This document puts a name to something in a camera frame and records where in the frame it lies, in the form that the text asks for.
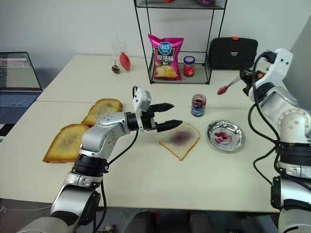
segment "metal plate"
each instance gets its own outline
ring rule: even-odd
[[[228,120],[217,120],[209,124],[207,138],[212,147],[226,153],[240,150],[245,142],[243,130]]]

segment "toast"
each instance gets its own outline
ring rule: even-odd
[[[74,162],[79,154],[83,134],[89,129],[85,124],[72,124],[60,130],[43,158],[46,163]]]
[[[188,123],[182,123],[160,139],[159,143],[182,161],[200,139],[200,132]]]
[[[117,113],[122,111],[122,103],[115,99],[101,99],[97,101],[89,110],[88,115],[81,124],[93,126],[99,116],[106,113]]]

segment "plastic spoon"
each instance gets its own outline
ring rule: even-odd
[[[240,78],[240,76],[238,76],[231,83],[229,83],[227,86],[222,86],[221,88],[218,89],[217,95],[224,94],[230,86],[232,86],[233,84],[237,83],[240,80],[241,80],[241,78]]]

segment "robotic arm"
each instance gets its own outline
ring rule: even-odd
[[[174,106],[168,103],[150,105],[151,96],[140,87],[133,90],[134,113],[110,113],[98,118],[97,123],[83,135],[79,156],[58,192],[50,217],[39,218],[19,233],[73,233],[96,217],[100,194],[96,191],[108,172],[107,160],[117,140],[131,131],[158,132],[173,129],[180,120],[162,124],[154,121],[155,112]]]
[[[267,73],[256,71],[253,80],[253,72],[241,70],[240,77],[247,84],[244,93],[252,101],[255,101],[254,94],[257,95],[261,111],[280,131],[275,162],[280,175],[273,178],[271,205],[280,210],[280,233],[311,232],[311,115],[279,86],[293,55],[285,49],[277,49],[264,52],[262,56],[271,63]]]

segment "black bag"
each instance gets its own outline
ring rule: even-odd
[[[249,69],[254,64],[257,40],[234,37],[215,38],[209,46],[212,69]]]

